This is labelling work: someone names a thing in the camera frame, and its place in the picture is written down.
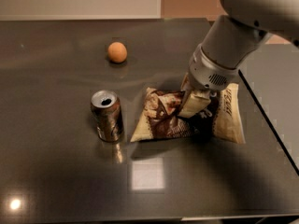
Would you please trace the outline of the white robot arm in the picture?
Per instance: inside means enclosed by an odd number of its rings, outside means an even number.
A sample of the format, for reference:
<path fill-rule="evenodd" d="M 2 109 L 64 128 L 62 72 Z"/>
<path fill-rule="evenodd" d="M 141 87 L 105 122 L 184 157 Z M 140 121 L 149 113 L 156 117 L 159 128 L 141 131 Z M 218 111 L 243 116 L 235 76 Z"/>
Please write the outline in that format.
<path fill-rule="evenodd" d="M 299 44 L 299 0 L 220 0 L 225 10 L 190 58 L 179 115 L 190 118 L 209 104 L 208 95 L 232 82 L 238 67 L 267 39 Z"/>

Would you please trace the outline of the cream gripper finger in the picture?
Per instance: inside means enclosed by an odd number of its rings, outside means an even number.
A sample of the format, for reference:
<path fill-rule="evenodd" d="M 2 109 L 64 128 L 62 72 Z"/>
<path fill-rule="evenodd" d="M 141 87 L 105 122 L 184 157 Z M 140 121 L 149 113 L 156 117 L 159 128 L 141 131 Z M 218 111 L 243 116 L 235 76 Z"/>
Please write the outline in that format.
<path fill-rule="evenodd" d="M 180 89 L 181 89 L 182 91 L 186 91 L 187 88 L 188 88 L 188 84 L 189 84 L 189 76 L 188 76 L 188 73 L 186 73 L 186 74 L 184 75 L 184 78 L 183 78 L 182 81 L 181 81 Z"/>
<path fill-rule="evenodd" d="M 189 119 L 205 109 L 211 102 L 209 94 L 209 91 L 186 91 L 178 115 Z"/>

